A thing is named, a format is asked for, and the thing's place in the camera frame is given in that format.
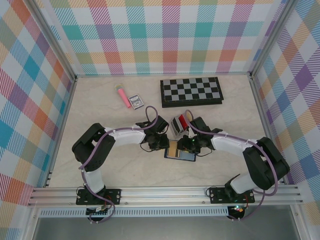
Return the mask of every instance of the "checkered fabric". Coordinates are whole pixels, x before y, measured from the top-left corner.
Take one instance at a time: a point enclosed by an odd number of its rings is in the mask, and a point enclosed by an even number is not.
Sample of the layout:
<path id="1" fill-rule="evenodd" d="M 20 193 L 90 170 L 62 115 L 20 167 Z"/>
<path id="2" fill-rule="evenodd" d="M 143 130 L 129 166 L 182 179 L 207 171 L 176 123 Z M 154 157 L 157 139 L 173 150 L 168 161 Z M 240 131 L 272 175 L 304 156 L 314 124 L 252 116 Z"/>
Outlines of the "checkered fabric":
<path id="1" fill-rule="evenodd" d="M 320 239 L 320 0 L 300 0 L 257 85 L 272 134 Z"/>
<path id="2" fill-rule="evenodd" d="M 45 177 L 71 80 L 22 0 L 0 0 L 0 240 Z"/>
<path id="3" fill-rule="evenodd" d="M 50 14 L 37 2 L 75 72 L 122 75 L 247 72 L 281 1 L 49 0 Z"/>

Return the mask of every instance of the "cable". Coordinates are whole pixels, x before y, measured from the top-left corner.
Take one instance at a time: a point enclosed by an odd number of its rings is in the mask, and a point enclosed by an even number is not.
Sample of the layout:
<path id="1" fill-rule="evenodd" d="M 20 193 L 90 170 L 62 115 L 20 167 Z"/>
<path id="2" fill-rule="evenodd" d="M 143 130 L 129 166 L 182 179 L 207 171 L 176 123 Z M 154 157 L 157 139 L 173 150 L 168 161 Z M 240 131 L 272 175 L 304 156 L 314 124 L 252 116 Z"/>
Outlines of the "cable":
<path id="1" fill-rule="evenodd" d="M 83 179 L 84 185 L 85 185 L 85 187 L 88 189 L 88 191 L 89 191 L 93 196 L 95 196 L 96 198 L 101 199 L 101 200 L 109 203 L 109 204 L 113 207 L 112 213 L 111 213 L 109 216 L 107 216 L 107 217 L 105 217 L 104 219 L 102 219 L 101 221 L 93 221 L 93 220 L 91 219 L 91 215 L 89 215 L 90 223 L 96 223 L 96 224 L 98 224 L 98 223 L 103 223 L 103 222 L 109 220 L 109 219 L 115 214 L 115 212 L 116 212 L 116 206 L 115 206 L 115 204 L 114 204 L 112 201 L 110 201 L 110 200 L 108 200 L 108 199 L 106 199 L 106 198 L 104 198 L 104 197 L 102 197 L 102 196 L 99 196 L 99 195 L 96 194 L 94 191 L 92 191 L 92 189 L 91 189 L 91 188 L 89 187 L 89 185 L 87 184 L 87 180 L 86 180 L 86 176 L 85 176 L 85 170 L 84 170 L 85 166 L 88 165 L 88 163 L 91 161 L 91 159 L 92 159 L 93 156 L 95 155 L 95 153 L 96 153 L 96 151 L 97 151 L 97 148 L 98 148 L 99 145 L 101 144 L 102 140 L 103 140 L 107 135 L 109 135 L 110 133 L 117 132 L 117 131 L 121 131 L 121 130 L 144 131 L 144 130 L 147 130 L 147 129 L 149 129 L 149 128 L 152 128 L 152 127 L 157 123 L 157 121 L 158 121 L 158 116 L 159 116 L 159 115 L 158 115 L 157 109 L 156 109 L 154 106 L 150 106 L 150 105 L 147 106 L 147 107 L 145 108 L 145 115 L 146 115 L 146 118 L 148 119 L 149 122 L 150 122 L 149 116 L 148 116 L 148 109 L 149 109 L 149 108 L 152 108 L 152 109 L 155 111 L 155 119 L 154 119 L 154 121 L 153 121 L 153 123 L 152 123 L 151 125 L 149 125 L 149 126 L 147 126 L 147 127 L 143 127 L 143 128 L 120 127 L 120 128 L 116 128 L 116 129 L 107 131 L 105 134 L 103 134 L 103 135 L 101 136 L 101 138 L 99 139 L 99 141 L 96 143 L 96 145 L 95 145 L 93 151 L 91 152 L 90 156 L 88 157 L 88 159 L 84 162 L 84 164 L 82 164 L 82 165 L 79 167 L 79 169 L 81 170 L 81 175 L 82 175 L 82 179 Z"/>
<path id="2" fill-rule="evenodd" d="M 78 195 L 78 189 L 79 189 L 79 188 L 83 188 L 83 189 L 85 189 L 85 187 L 84 187 L 84 186 L 78 186 L 78 187 L 76 188 L 76 190 L 75 190 L 75 193 L 76 193 L 76 195 L 77 195 L 77 196 L 79 196 L 79 195 Z"/>
<path id="3" fill-rule="evenodd" d="M 100 220 L 100 221 L 93 221 L 93 220 L 91 219 L 91 215 L 92 215 L 92 214 L 89 215 L 90 223 L 91 223 L 91 224 L 92 224 L 92 223 L 99 224 L 99 223 L 103 223 L 103 222 L 109 220 L 109 219 L 115 214 L 115 212 L 116 212 L 116 206 L 115 206 L 115 204 L 114 204 L 112 201 L 104 198 L 103 196 L 99 196 L 99 195 L 96 194 L 94 191 L 92 191 L 92 189 L 89 187 L 89 185 L 88 185 L 88 183 L 87 183 L 87 179 L 86 179 L 85 171 L 84 171 L 84 170 L 81 170 L 81 176 L 82 176 L 84 185 L 86 186 L 86 188 L 88 189 L 88 191 L 89 191 L 93 196 L 95 196 L 96 198 L 101 199 L 101 200 L 109 203 L 109 204 L 113 207 L 112 213 L 111 213 L 109 216 L 105 217 L 104 219 L 102 219 L 102 220 Z"/>
<path id="4" fill-rule="evenodd" d="M 248 207 L 249 207 L 249 200 L 248 200 L 248 197 L 247 197 L 247 195 L 244 195 L 244 197 L 245 197 L 245 201 L 246 201 L 246 208 L 248 208 Z"/>
<path id="5" fill-rule="evenodd" d="M 143 151 L 147 152 L 147 153 L 151 153 L 151 152 L 152 152 L 152 150 L 151 150 L 151 151 L 145 150 L 145 149 L 141 146 L 141 143 L 140 143 L 140 148 L 141 148 Z"/>
<path id="6" fill-rule="evenodd" d="M 210 196 L 208 195 L 208 190 L 209 190 L 210 188 L 217 188 L 217 186 L 210 186 L 210 187 L 208 187 L 208 188 L 205 190 L 205 195 L 206 195 L 208 198 L 210 198 Z"/>
<path id="7" fill-rule="evenodd" d="M 191 127 L 193 130 L 195 130 L 196 132 L 198 133 L 201 133 L 201 134 L 207 134 L 207 135 L 213 135 L 213 136 L 218 136 L 218 137 L 224 137 L 224 138 L 230 138 L 230 139 L 235 139 L 235 140 L 238 140 L 238 141 L 241 141 L 241 142 L 244 142 L 244 143 L 248 143 L 248 144 L 251 144 L 252 146 L 254 146 L 256 149 L 258 149 L 262 155 L 265 157 L 266 161 L 268 162 L 270 168 L 271 168 L 271 171 L 272 171 L 272 175 L 273 175 L 273 178 L 274 178 L 274 190 L 273 192 L 271 193 L 266 193 L 265 191 L 264 192 L 260 192 L 260 191 L 256 191 L 256 190 L 253 190 L 255 193 L 257 194 L 265 194 L 266 196 L 273 196 L 276 194 L 276 192 L 278 191 L 278 177 L 277 177 L 277 174 L 276 174 L 276 170 L 269 158 L 269 156 L 266 154 L 266 152 L 262 149 L 262 147 L 260 147 L 258 144 L 252 142 L 252 141 L 249 141 L 247 139 L 243 139 L 241 137 L 238 137 L 238 136 L 232 136 L 232 135 L 228 135 L 228 134 L 221 134 L 221 133 L 213 133 L 213 132 L 206 132 L 206 131 L 201 131 L 197 128 L 195 128 L 192 124 L 190 124 L 188 118 L 187 118 L 187 113 L 191 114 L 192 118 L 193 118 L 193 115 L 192 115 L 192 112 L 190 110 L 186 110 L 183 114 L 184 118 L 185 118 L 185 121 L 186 123 L 189 125 L 189 127 Z"/>
<path id="8" fill-rule="evenodd" d="M 166 133 L 168 132 L 168 129 L 169 129 L 169 125 L 168 125 L 168 126 L 166 126 L 166 130 L 165 130 L 165 132 L 160 133 L 160 135 L 164 135 L 164 134 L 166 134 Z"/>
<path id="9" fill-rule="evenodd" d="M 208 156 L 209 154 L 212 154 L 212 149 L 211 149 L 211 152 L 209 152 L 209 153 L 207 153 L 205 155 L 196 155 L 196 156 L 202 158 L 202 157 Z"/>
<path id="10" fill-rule="evenodd" d="M 149 108 L 152 108 L 154 111 L 155 111 L 155 119 L 153 121 L 153 123 L 147 127 L 143 127 L 143 128 L 133 128 L 133 127 L 120 127 L 120 128 L 116 128 L 116 129 L 113 129 L 113 130 L 110 130 L 110 131 L 107 131 L 105 134 L 103 134 L 101 136 L 101 138 L 99 139 L 99 141 L 96 143 L 93 151 L 91 152 L 90 156 L 88 157 L 88 159 L 84 162 L 84 164 L 82 164 L 79 169 L 82 170 L 85 168 L 86 165 L 88 165 L 88 163 L 91 161 L 91 159 L 93 158 L 93 156 L 95 155 L 96 151 L 97 151 L 97 148 L 99 147 L 100 143 L 102 142 L 102 140 L 109 134 L 113 133 L 113 132 L 117 132 L 117 131 L 121 131 L 121 130 L 133 130 L 133 131 L 143 131 L 143 130 L 147 130 L 147 129 L 150 129 L 152 128 L 158 121 L 158 111 L 157 109 L 154 107 L 154 106 L 147 106 L 145 108 L 145 114 L 146 114 L 146 118 L 148 119 L 149 121 L 149 117 L 148 117 L 148 109 Z"/>

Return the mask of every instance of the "black bracket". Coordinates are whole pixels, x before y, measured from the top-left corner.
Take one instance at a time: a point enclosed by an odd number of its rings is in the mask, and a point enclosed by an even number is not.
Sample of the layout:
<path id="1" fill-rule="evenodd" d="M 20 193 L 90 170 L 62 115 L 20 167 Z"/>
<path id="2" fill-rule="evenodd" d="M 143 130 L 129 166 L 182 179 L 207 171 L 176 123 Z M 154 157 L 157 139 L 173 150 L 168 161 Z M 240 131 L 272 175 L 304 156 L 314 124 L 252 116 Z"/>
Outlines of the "black bracket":
<path id="1" fill-rule="evenodd" d="M 144 121 L 144 122 L 137 122 L 136 125 L 140 128 L 145 128 L 150 126 L 155 119 L 150 121 Z M 164 120 L 160 115 L 158 116 L 158 120 L 156 121 L 155 125 L 151 128 L 148 128 L 144 130 L 145 137 L 141 144 L 148 143 L 149 148 L 151 151 L 158 151 L 161 149 L 167 149 L 169 147 L 169 139 L 167 137 L 167 134 L 162 133 L 165 128 L 169 124 Z"/>
<path id="2" fill-rule="evenodd" d="M 103 188 L 97 193 L 99 196 L 110 200 L 114 205 L 119 205 L 121 200 L 121 189 Z M 100 205 L 104 206 L 105 201 L 93 196 L 88 189 L 79 189 L 77 191 L 76 205 Z"/>
<path id="3" fill-rule="evenodd" d="M 263 137 L 257 141 L 270 158 L 278 179 L 283 178 L 290 167 L 270 138 Z M 262 153 L 254 146 L 243 151 L 244 160 L 254 184 L 263 190 L 268 190 L 275 184 L 275 178 L 268 162 L 262 159 Z"/>
<path id="4" fill-rule="evenodd" d="M 230 197 L 226 194 L 225 187 L 210 187 L 208 197 L 210 197 L 211 204 L 253 204 L 255 196 L 252 190 L 245 191 L 234 197 L 231 201 Z"/>
<path id="5" fill-rule="evenodd" d="M 75 159 L 81 164 L 84 164 L 95 148 L 93 141 L 98 142 L 105 133 L 105 128 L 101 126 L 100 123 L 95 123 L 89 127 L 89 129 L 72 146 L 72 152 L 74 153 Z M 116 140 L 113 136 L 105 136 L 97 147 L 90 163 L 84 167 L 84 170 L 86 172 L 93 172 L 100 168 L 105 162 L 115 142 Z"/>

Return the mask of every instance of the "small box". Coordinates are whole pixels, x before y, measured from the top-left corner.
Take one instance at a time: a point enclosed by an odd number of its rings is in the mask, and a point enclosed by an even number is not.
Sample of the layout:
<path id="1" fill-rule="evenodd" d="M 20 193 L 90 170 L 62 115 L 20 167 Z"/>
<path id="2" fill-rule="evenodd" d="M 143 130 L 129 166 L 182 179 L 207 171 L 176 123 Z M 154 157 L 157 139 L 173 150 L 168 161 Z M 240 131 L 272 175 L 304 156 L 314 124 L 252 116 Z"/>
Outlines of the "small box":
<path id="1" fill-rule="evenodd" d="M 141 100 L 138 94 L 128 97 L 129 102 L 134 110 L 144 106 L 144 102 Z"/>
<path id="2" fill-rule="evenodd" d="M 179 120 L 179 116 L 172 118 L 169 125 L 175 137 L 178 137 L 185 131 Z"/>

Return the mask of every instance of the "wire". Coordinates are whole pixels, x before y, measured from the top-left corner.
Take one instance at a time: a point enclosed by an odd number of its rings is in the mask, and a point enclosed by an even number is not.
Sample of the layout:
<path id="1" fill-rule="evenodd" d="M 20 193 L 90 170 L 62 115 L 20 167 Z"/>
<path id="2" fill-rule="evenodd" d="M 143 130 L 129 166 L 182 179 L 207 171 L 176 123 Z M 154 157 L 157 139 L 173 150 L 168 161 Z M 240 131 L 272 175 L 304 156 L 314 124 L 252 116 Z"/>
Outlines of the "wire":
<path id="1" fill-rule="evenodd" d="M 247 197 L 247 195 L 244 195 L 244 197 L 245 197 L 245 201 L 246 201 L 246 208 L 248 208 L 248 207 L 249 207 L 249 200 L 248 200 L 248 197 Z"/>
<path id="2" fill-rule="evenodd" d="M 207 153 L 205 155 L 196 155 L 196 156 L 202 158 L 202 157 L 208 156 L 209 154 L 212 154 L 212 149 L 211 149 L 211 152 L 209 152 L 209 153 Z"/>
<path id="3" fill-rule="evenodd" d="M 145 151 L 145 152 L 147 152 L 147 153 L 151 153 L 151 152 L 152 152 L 152 150 L 151 150 L 151 151 L 145 150 L 145 149 L 141 146 L 141 144 L 140 144 L 140 148 L 141 148 L 143 151 Z"/>
<path id="4" fill-rule="evenodd" d="M 106 197 L 109 198 L 110 201 L 112 201 L 112 199 L 111 199 L 111 197 L 109 195 L 107 195 Z M 104 201 L 104 207 L 105 207 L 105 209 L 109 210 L 111 208 L 111 205 L 110 205 L 110 207 L 107 208 L 107 202 Z"/>
<path id="5" fill-rule="evenodd" d="M 87 183 L 86 176 L 85 176 L 85 170 L 84 170 L 85 166 L 88 165 L 88 163 L 91 161 L 91 159 L 92 159 L 93 156 L 95 155 L 95 153 L 96 153 L 99 145 L 101 144 L 102 140 L 103 140 L 106 136 L 108 136 L 110 133 L 114 133 L 114 132 L 121 131 L 121 130 L 144 131 L 144 130 L 147 130 L 147 129 L 149 129 L 149 128 L 152 128 L 152 127 L 157 123 L 157 121 L 158 121 L 158 116 L 159 116 L 159 115 L 158 115 L 157 109 L 156 109 L 154 106 L 150 106 L 150 105 L 147 106 L 147 107 L 145 108 L 145 115 L 146 115 L 146 118 L 148 119 L 149 122 L 150 122 L 149 116 L 148 116 L 148 109 L 149 109 L 149 108 L 151 108 L 151 109 L 153 109 L 153 110 L 155 111 L 155 119 L 154 119 L 154 121 L 153 121 L 152 124 L 150 124 L 150 125 L 147 126 L 147 127 L 142 127 L 142 128 L 120 127 L 120 128 L 116 128 L 116 129 L 107 131 L 105 134 L 103 134 L 103 135 L 101 136 L 101 138 L 99 139 L 99 141 L 96 143 L 96 145 L 95 145 L 94 149 L 92 150 L 92 152 L 91 152 L 90 156 L 88 157 L 88 159 L 84 162 L 84 164 L 82 164 L 82 165 L 79 167 L 79 169 L 81 170 L 81 176 L 82 176 L 84 185 L 85 185 L 85 187 L 88 189 L 88 191 L 89 191 L 93 196 L 95 196 L 96 198 L 101 199 L 101 200 L 109 203 L 109 204 L 113 207 L 112 213 L 111 213 L 109 216 L 107 216 L 107 217 L 105 217 L 104 219 L 102 219 L 101 221 L 93 221 L 93 220 L 91 219 L 91 215 L 89 215 L 90 223 L 98 224 L 98 223 L 103 223 L 103 222 L 109 220 L 109 219 L 115 214 L 115 212 L 116 212 L 116 206 L 115 206 L 115 204 L 114 204 L 112 201 L 110 201 L 110 200 L 108 200 L 108 199 L 106 199 L 106 198 L 104 198 L 104 197 L 102 197 L 102 196 L 99 196 L 98 194 L 96 194 L 96 193 L 89 187 L 89 185 L 88 185 L 88 183 Z"/>
<path id="6" fill-rule="evenodd" d="M 85 189 L 85 187 L 84 187 L 84 186 L 78 186 L 78 187 L 76 188 L 76 190 L 75 190 L 75 193 L 76 193 L 76 195 L 77 195 L 77 196 L 79 196 L 79 195 L 78 195 L 78 189 L 79 189 L 79 188 L 83 188 L 83 189 Z"/>
<path id="7" fill-rule="evenodd" d="M 210 188 L 217 188 L 217 186 L 210 186 L 210 187 L 208 187 L 208 188 L 205 190 L 205 195 L 206 195 L 208 198 L 211 198 L 211 197 L 208 195 L 208 190 L 209 190 Z"/>
<path id="8" fill-rule="evenodd" d="M 256 149 L 258 149 L 260 151 L 260 153 L 265 157 L 266 161 L 268 162 L 270 168 L 271 168 L 271 171 L 272 171 L 272 175 L 273 175 L 273 178 L 274 178 L 274 190 L 273 192 L 271 193 L 266 193 L 265 190 L 263 190 L 263 192 L 260 192 L 260 191 L 256 191 L 256 190 L 253 190 L 255 193 L 257 194 L 262 194 L 262 199 L 259 203 L 259 205 L 256 207 L 256 209 L 251 212 L 249 215 L 245 216 L 242 218 L 242 220 L 244 219 L 248 219 L 250 218 L 251 216 L 253 216 L 257 210 L 261 207 L 264 199 L 265 199 L 265 196 L 273 196 L 276 194 L 276 192 L 278 191 L 278 177 L 277 177 L 277 173 L 276 173 L 276 170 L 275 170 L 275 167 L 274 165 L 272 164 L 269 156 L 266 154 L 266 152 L 262 149 L 262 147 L 260 147 L 258 144 L 250 141 L 250 140 L 246 140 L 246 139 L 243 139 L 241 137 L 237 137 L 237 136 L 232 136 L 232 135 L 228 135 L 228 134 L 221 134 L 221 133 L 213 133 L 213 132 L 206 132 L 206 131 L 201 131 L 199 129 L 197 129 L 196 127 L 194 127 L 193 125 L 190 124 L 190 121 L 188 120 L 187 118 L 187 113 L 189 113 L 193 119 L 193 114 L 191 113 L 190 110 L 185 110 L 183 116 L 185 118 L 185 121 L 186 123 L 189 125 L 190 128 L 192 128 L 193 130 L 197 131 L 198 133 L 201 133 L 201 134 L 207 134 L 207 135 L 213 135 L 213 136 L 218 136 L 218 137 L 224 137 L 224 138 L 230 138 L 230 139 L 235 139 L 235 140 L 238 140 L 238 141 L 242 141 L 242 142 L 245 142 L 245 143 L 248 143 L 248 144 L 251 144 L 252 146 L 254 146 Z"/>
<path id="9" fill-rule="evenodd" d="M 91 161 L 91 159 L 93 158 L 93 156 L 95 155 L 96 151 L 97 151 L 97 148 L 99 147 L 99 145 L 101 144 L 102 140 L 108 136 L 109 134 L 113 133 L 113 132 L 117 132 L 117 131 L 121 131 L 121 130 L 133 130 L 133 131 L 143 131 L 143 130 L 147 130 L 147 129 L 150 129 L 152 128 L 158 121 L 158 111 L 157 109 L 154 107 L 154 106 L 147 106 L 145 108 L 145 114 L 146 114 L 146 117 L 149 121 L 149 117 L 148 117 L 148 109 L 149 108 L 152 108 L 154 111 L 155 111 L 155 119 L 153 121 L 153 123 L 147 127 L 143 127 L 143 128 L 134 128 L 134 127 L 120 127 L 120 128 L 116 128 L 116 129 L 113 129 L 113 130 L 110 130 L 110 131 L 107 131 L 105 134 L 103 134 L 99 141 L 96 143 L 94 149 L 92 150 L 90 156 L 88 157 L 88 159 L 84 162 L 84 164 L 82 164 L 79 169 L 82 170 L 85 168 L 86 165 L 88 165 L 88 163 Z"/>

